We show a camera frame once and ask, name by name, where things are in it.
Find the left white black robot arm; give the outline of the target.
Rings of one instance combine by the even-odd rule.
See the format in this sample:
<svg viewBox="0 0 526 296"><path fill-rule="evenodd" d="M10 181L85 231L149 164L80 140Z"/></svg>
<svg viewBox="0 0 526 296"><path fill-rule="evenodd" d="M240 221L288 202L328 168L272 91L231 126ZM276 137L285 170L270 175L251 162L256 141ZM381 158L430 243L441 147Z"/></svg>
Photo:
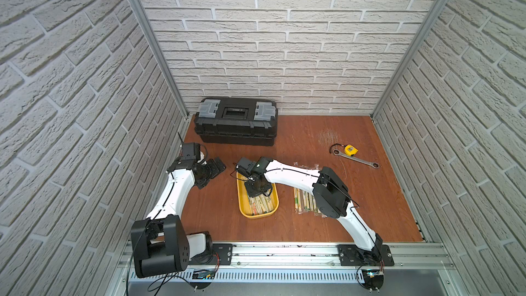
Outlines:
<svg viewBox="0 0 526 296"><path fill-rule="evenodd" d="M218 263L210 233L186 234L181 214L190 190L206 186L225 169L219 158L176 160L168 168L167 185L157 204L131 227L132 255L139 278L182 272L199 261Z"/></svg>

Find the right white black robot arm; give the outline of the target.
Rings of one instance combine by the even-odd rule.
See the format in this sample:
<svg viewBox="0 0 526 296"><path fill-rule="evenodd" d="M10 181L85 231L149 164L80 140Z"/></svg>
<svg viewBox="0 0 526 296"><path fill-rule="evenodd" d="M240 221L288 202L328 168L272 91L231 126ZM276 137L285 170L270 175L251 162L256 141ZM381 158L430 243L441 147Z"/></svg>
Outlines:
<svg viewBox="0 0 526 296"><path fill-rule="evenodd" d="M322 214L336 219L349 233L364 262L382 262L382 238L361 218L348 187L333 169L302 169L261 157L257 162L241 158L236 172L257 191L265 192L272 184L283 184L313 195Z"/></svg>

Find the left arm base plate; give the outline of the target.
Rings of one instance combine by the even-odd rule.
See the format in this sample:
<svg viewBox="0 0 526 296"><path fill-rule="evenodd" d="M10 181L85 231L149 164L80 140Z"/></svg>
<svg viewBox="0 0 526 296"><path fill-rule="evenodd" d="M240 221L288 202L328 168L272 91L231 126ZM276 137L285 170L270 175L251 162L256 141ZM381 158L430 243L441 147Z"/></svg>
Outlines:
<svg viewBox="0 0 526 296"><path fill-rule="evenodd" d="M233 245L231 243L213 243L212 250L204 255L194 256L188 264L193 266L220 266L231 265Z"/></svg>

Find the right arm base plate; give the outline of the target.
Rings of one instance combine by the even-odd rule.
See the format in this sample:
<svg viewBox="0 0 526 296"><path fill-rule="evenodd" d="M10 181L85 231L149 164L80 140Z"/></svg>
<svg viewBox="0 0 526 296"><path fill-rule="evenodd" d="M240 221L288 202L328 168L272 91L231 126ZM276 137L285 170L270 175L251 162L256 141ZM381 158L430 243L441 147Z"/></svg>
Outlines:
<svg viewBox="0 0 526 296"><path fill-rule="evenodd" d="M340 244L336 246L342 267L377 266L383 261L385 267L395 265L392 252L388 245L381 245L380 253L377 251L364 251L354 244Z"/></svg>

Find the yellow plastic storage box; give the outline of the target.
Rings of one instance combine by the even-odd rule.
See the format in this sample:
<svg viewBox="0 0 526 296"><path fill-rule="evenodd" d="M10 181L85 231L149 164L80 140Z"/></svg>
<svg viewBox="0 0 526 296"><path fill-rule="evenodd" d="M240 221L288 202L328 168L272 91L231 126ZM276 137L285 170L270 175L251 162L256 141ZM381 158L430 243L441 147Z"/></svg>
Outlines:
<svg viewBox="0 0 526 296"><path fill-rule="evenodd" d="M279 208L279 197L278 197L278 191L277 191L275 184L272 184L273 192L269 196L271 197L273 204L275 206L274 211L271 212L270 214L252 216L249 213L249 202L248 202L249 196L247 195L247 192L245 189L245 180L246 178L243 177L241 174L239 173L236 174L237 192L238 192L238 207L239 207L239 211L241 212L241 214L248 219L261 219L261 218L269 217L272 214L274 214Z"/></svg>

